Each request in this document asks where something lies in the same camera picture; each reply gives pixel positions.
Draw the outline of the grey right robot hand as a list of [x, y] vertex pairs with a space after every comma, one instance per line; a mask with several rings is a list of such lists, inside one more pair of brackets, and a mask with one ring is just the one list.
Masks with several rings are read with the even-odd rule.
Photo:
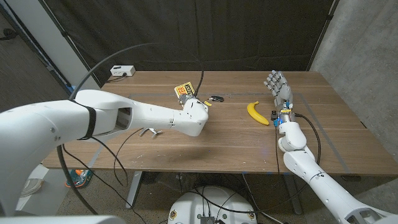
[[272, 70], [264, 81], [264, 85], [274, 97], [274, 104], [278, 111], [293, 108], [293, 92], [281, 71]]

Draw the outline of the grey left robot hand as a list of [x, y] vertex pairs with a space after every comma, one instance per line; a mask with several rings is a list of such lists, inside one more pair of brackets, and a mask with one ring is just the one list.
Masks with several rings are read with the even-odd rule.
[[179, 104], [184, 107], [185, 103], [190, 100], [190, 99], [194, 99], [195, 97], [193, 95], [188, 95], [188, 94], [182, 94], [178, 97], [178, 102]]

